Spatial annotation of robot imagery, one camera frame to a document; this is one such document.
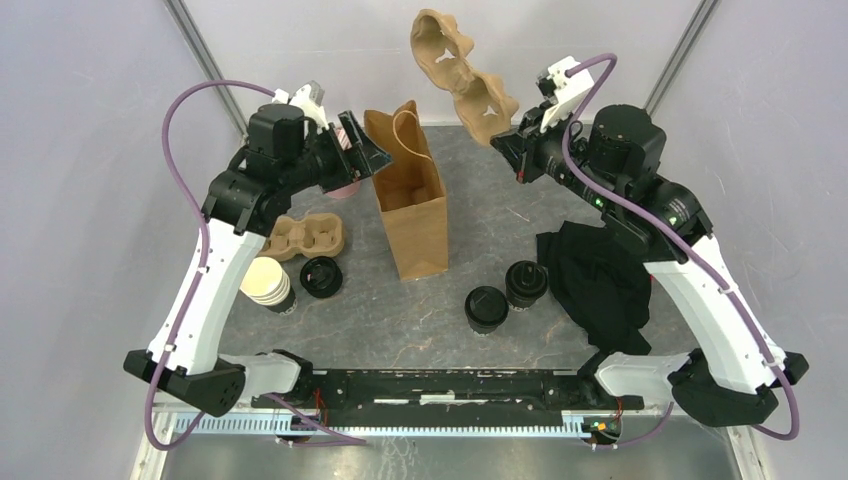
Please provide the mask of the black paper coffee cup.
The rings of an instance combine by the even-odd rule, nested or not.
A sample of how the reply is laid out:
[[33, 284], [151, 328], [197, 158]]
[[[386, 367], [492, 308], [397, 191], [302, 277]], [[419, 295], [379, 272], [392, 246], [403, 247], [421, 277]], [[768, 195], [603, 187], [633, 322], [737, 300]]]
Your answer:
[[514, 311], [526, 311], [531, 308], [539, 299], [541, 295], [521, 295], [519, 293], [515, 293], [513, 291], [506, 292], [506, 300], [511, 310]]
[[475, 334], [482, 336], [495, 332], [507, 319], [507, 315], [478, 316], [474, 313], [467, 314], [466, 317], [471, 330]]

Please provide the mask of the black plastic cup lid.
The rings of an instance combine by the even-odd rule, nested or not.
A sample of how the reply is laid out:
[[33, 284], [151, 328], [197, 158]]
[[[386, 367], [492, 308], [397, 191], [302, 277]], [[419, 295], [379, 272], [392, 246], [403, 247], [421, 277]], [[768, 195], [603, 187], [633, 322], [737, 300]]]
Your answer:
[[543, 296], [548, 288], [545, 269], [538, 263], [522, 260], [512, 264], [505, 273], [505, 287], [521, 295]]
[[503, 292], [493, 286], [478, 286], [474, 288], [464, 301], [465, 315], [474, 313], [478, 316], [507, 315], [509, 305]]

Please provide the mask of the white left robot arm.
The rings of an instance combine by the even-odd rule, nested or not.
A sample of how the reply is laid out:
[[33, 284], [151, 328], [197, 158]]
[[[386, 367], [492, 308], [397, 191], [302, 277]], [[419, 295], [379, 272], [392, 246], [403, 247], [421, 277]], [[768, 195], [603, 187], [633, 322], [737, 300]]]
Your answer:
[[261, 106], [249, 119], [245, 145], [209, 185], [195, 252], [170, 313], [146, 348], [126, 354], [124, 371], [213, 417], [265, 393], [290, 407], [306, 405], [314, 381], [300, 372], [301, 361], [281, 350], [222, 355], [223, 328], [249, 265], [295, 194], [340, 189], [390, 162], [350, 110], [322, 122], [304, 107]]

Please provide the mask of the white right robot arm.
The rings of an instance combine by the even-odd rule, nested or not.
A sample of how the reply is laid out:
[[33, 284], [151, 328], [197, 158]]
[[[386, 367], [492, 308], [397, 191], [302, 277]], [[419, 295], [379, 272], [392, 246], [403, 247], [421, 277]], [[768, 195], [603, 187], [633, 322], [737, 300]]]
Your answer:
[[580, 400], [602, 408], [616, 396], [674, 403], [710, 427], [762, 428], [782, 389], [799, 427], [793, 388], [806, 358], [764, 331], [724, 262], [713, 225], [695, 194], [660, 175], [667, 136], [642, 108], [602, 108], [588, 134], [570, 118], [544, 119], [544, 108], [491, 138], [528, 183], [549, 176], [599, 211], [605, 229], [670, 295], [697, 340], [671, 356], [606, 351], [577, 382]]

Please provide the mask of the brown paper bag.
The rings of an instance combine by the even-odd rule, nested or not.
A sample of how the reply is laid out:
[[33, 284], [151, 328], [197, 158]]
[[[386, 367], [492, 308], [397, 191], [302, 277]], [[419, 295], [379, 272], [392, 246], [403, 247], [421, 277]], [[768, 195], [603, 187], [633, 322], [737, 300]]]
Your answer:
[[391, 156], [372, 177], [378, 209], [402, 281], [449, 267], [446, 189], [409, 100], [393, 113], [364, 112], [367, 135]]

